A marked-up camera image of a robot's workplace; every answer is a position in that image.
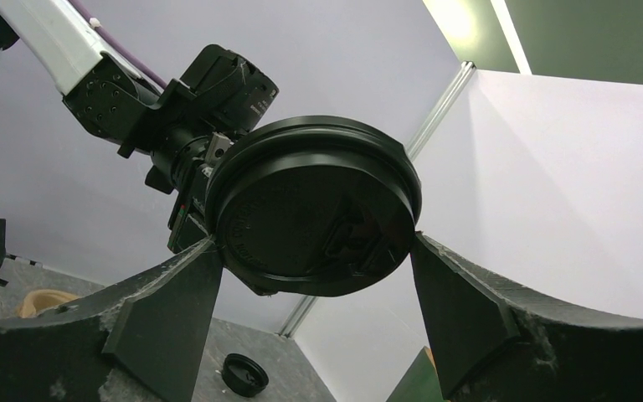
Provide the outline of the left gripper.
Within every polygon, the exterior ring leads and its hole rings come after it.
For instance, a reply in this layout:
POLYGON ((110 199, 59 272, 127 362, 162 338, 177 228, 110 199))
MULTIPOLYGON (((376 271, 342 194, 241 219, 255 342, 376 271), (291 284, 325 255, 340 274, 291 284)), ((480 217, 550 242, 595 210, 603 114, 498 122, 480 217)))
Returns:
POLYGON ((168 221, 170 251, 178 253, 206 235, 205 229, 187 229, 184 223, 191 200, 203 198, 203 169, 250 133, 278 94, 274 81, 253 63, 210 44, 153 105, 144 106, 120 152, 149 155, 153 166, 146 185, 163 193, 177 191, 168 221))

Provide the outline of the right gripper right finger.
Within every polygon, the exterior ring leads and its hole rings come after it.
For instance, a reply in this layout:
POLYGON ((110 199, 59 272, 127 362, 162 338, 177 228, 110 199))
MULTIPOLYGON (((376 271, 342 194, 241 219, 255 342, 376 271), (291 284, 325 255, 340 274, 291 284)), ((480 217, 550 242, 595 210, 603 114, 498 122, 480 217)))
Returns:
POLYGON ((417 234, 414 285, 451 401, 643 401, 643 318, 542 294, 417 234))

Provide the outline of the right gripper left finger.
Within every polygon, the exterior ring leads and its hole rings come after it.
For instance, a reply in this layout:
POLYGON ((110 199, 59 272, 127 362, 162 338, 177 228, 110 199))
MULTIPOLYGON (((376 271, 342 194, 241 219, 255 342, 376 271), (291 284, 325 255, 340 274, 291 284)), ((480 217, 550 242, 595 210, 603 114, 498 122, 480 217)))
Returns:
POLYGON ((0 401, 189 401, 223 265, 204 239, 113 286, 0 320, 0 401))

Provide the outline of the black coffee lid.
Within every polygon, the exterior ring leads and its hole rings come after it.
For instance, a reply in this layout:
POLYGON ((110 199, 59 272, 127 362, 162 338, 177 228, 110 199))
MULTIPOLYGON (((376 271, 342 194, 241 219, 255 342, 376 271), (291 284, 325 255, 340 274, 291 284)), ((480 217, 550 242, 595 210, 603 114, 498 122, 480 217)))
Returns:
POLYGON ((258 363, 239 353, 225 357, 221 377, 234 393, 245 398, 255 397, 270 383, 268 374, 258 363))
POLYGON ((301 116, 225 153, 204 218, 224 266, 255 293, 336 297, 400 267, 421 208, 400 142, 352 119, 301 116))

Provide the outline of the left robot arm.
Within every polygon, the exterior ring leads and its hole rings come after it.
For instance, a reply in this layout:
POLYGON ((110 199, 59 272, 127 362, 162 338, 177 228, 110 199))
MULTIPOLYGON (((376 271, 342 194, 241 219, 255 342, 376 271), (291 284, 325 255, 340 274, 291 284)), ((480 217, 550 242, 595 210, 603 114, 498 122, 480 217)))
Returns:
POLYGON ((204 237, 181 216, 279 92, 205 42, 212 21, 200 1, 0 1, 0 269, 114 283, 204 237))

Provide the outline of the green paper bag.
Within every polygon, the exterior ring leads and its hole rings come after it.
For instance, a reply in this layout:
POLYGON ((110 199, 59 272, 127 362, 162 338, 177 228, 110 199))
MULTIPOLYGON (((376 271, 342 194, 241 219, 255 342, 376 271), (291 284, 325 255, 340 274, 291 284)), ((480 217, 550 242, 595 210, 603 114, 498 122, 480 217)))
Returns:
POLYGON ((432 352, 423 347, 411 363, 387 402, 443 402, 432 352))

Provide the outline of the brown cardboard cup carrier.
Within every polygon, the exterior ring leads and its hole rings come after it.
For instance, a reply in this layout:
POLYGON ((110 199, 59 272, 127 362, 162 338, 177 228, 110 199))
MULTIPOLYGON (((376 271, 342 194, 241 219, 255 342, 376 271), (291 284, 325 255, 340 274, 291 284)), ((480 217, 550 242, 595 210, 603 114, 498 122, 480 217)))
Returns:
POLYGON ((37 316, 41 311, 77 300, 79 296, 59 290, 39 289, 28 293, 16 309, 21 318, 37 316))

